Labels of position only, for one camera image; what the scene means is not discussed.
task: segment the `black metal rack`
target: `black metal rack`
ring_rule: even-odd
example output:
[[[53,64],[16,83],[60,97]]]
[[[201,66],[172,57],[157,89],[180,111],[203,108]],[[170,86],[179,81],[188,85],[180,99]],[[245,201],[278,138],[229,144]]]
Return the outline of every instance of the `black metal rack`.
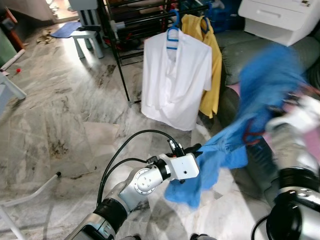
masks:
[[[132,53],[121,54],[117,48],[117,43],[140,40],[148,38],[167,30],[168,25],[172,23],[170,17],[175,16],[173,12],[169,12],[171,4],[178,4],[179,15],[192,14],[207,10],[208,5],[202,5],[198,0],[163,0],[146,6],[130,7],[123,10],[123,6],[127,4],[138,3],[144,0],[123,0],[121,2],[109,3],[108,0],[98,0],[98,13],[101,19],[101,25],[105,38],[110,42],[112,53],[119,68],[122,84],[124,87],[126,98],[129,104],[141,102],[141,100],[130,100],[126,81],[122,71],[122,67],[130,64],[142,62],[142,59],[130,63],[124,63],[123,60],[143,56],[144,51],[141,49]],[[195,7],[189,7],[181,10],[184,1],[194,1]],[[141,10],[147,10],[162,6],[162,10],[154,11],[152,13],[138,14],[133,16],[124,16],[128,13],[137,13]]]

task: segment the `blue cloth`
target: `blue cloth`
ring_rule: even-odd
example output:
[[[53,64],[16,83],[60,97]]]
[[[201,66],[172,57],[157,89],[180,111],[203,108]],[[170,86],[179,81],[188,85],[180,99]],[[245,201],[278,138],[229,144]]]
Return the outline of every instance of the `blue cloth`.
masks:
[[[241,168],[248,158],[243,135],[248,123],[251,133],[260,133],[272,118],[267,106],[283,106],[288,92],[298,90],[305,83],[295,52],[273,44],[257,55],[241,71],[240,103],[235,121],[212,137],[199,151],[196,161],[199,175],[186,179],[184,184],[173,180],[165,191],[165,198],[172,202],[187,203],[198,207],[201,191],[210,189],[218,180],[220,168]],[[261,136],[251,136],[253,141]]]
[[[70,35],[73,33],[73,31],[80,26],[81,26],[81,22],[70,21],[70,22],[67,22],[65,25],[63,25],[62,27],[60,27],[56,32],[50,35],[57,39],[67,39],[67,38],[70,38]]]

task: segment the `clothes hanger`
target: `clothes hanger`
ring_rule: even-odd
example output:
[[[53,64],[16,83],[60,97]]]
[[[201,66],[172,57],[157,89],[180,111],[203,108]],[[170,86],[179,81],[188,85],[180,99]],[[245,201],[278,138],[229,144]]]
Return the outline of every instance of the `clothes hanger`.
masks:
[[[212,3],[211,2],[208,2],[207,3],[207,5],[209,6],[209,9],[208,9],[208,11],[206,12],[206,14],[204,15],[204,17],[203,17],[203,19],[204,19],[204,21],[205,21],[205,24],[206,24],[206,29],[203,29],[202,27],[201,27],[201,30],[202,30],[202,32],[203,33],[207,33],[207,32],[209,32],[209,22],[208,22],[208,17],[211,15],[211,13],[212,13]]]
[[[170,42],[179,42],[178,39],[172,39],[172,38],[169,38],[169,31],[170,30],[177,30],[179,32],[179,28],[177,28],[177,25],[178,23],[180,22],[180,17],[179,17],[179,13],[177,10],[170,10],[169,13],[175,13],[176,15],[176,21],[172,24],[172,27],[169,27],[168,29],[168,32],[167,32],[167,35],[166,35],[166,39]],[[172,50],[177,50],[176,47],[172,47],[172,46],[167,46],[166,49],[172,49]]]

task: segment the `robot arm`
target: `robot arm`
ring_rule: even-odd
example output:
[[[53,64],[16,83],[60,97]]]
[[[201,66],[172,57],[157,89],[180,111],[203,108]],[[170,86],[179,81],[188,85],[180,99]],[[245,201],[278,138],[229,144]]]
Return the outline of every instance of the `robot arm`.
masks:
[[[303,139],[320,125],[320,101],[304,95],[297,103],[266,126],[279,169],[278,195],[266,224],[273,240],[320,239],[319,163]]]
[[[164,180],[195,178],[199,174],[195,156],[184,154],[181,146],[169,144],[173,153],[180,151],[180,157],[161,154],[152,157],[152,163],[146,167],[133,169],[128,178],[118,183],[66,240],[113,240],[130,212]]]

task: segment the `white shirt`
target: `white shirt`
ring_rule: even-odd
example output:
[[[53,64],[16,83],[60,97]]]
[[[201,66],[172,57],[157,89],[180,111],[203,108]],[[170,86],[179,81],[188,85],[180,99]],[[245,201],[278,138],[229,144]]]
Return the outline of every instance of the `white shirt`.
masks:
[[[163,32],[144,42],[141,112],[190,131],[196,126],[203,90],[211,89],[212,49],[181,30],[171,30],[169,38],[179,41],[167,41]]]

